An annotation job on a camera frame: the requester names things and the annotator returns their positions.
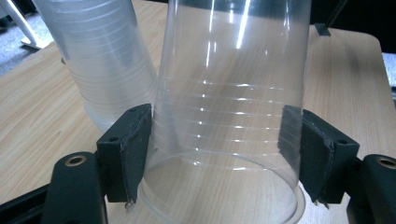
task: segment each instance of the wooden table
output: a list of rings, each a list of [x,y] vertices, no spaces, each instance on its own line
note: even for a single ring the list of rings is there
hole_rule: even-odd
[[[134,1],[143,37],[157,71],[166,5]],[[378,41],[372,36],[311,28],[304,108],[361,144],[359,157],[396,157],[396,113]],[[81,96],[61,63],[55,44],[40,50],[0,78],[0,203],[50,182],[54,163],[77,151],[94,152],[101,136],[82,107]],[[341,205],[315,206],[308,197],[300,223],[347,223]],[[161,223],[138,203],[107,205],[110,223]]]

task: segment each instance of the clear plastic cup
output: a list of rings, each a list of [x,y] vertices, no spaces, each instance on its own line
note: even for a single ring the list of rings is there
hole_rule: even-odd
[[[310,1],[171,0],[140,199],[168,223],[295,223]]]
[[[102,132],[127,109],[154,103],[157,76],[131,1],[34,2]]]

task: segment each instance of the transparent plastic cylinder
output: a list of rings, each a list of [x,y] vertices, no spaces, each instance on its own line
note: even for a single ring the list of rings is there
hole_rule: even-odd
[[[295,223],[309,0],[171,0],[140,199],[169,223]]]
[[[127,109],[154,103],[157,75],[130,0],[34,3],[102,132]]]

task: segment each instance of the wood grain surface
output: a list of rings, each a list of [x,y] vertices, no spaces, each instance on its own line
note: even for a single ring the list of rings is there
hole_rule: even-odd
[[[166,5],[133,1],[142,35],[157,71]],[[361,144],[359,157],[396,157],[396,114],[378,41],[331,29],[320,37],[311,27],[304,108]],[[55,44],[0,78],[0,203],[50,182],[54,163],[76,151],[95,151],[101,136],[82,107],[81,96]],[[315,206],[306,198],[300,223],[347,223],[341,205]],[[142,203],[127,212],[107,205],[110,223],[162,223]]]

